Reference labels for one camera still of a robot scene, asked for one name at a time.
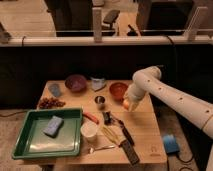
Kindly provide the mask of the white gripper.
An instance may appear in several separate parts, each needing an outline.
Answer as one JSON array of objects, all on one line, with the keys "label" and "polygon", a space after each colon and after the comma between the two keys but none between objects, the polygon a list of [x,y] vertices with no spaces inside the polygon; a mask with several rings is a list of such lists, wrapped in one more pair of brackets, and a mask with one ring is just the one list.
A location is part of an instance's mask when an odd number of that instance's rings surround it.
[{"label": "white gripper", "polygon": [[130,84],[124,94],[124,100],[129,102],[128,110],[130,112],[134,111],[138,107],[139,102],[144,98],[144,96],[144,90],[139,88],[135,83]]}]

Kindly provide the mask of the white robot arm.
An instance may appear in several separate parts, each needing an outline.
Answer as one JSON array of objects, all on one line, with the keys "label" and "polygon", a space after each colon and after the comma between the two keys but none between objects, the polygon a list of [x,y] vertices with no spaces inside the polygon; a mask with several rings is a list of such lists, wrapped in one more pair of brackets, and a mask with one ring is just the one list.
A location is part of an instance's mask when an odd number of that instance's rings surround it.
[{"label": "white robot arm", "polygon": [[136,71],[124,94],[124,108],[134,111],[145,94],[150,93],[213,139],[213,104],[162,83],[161,76],[157,66]]}]

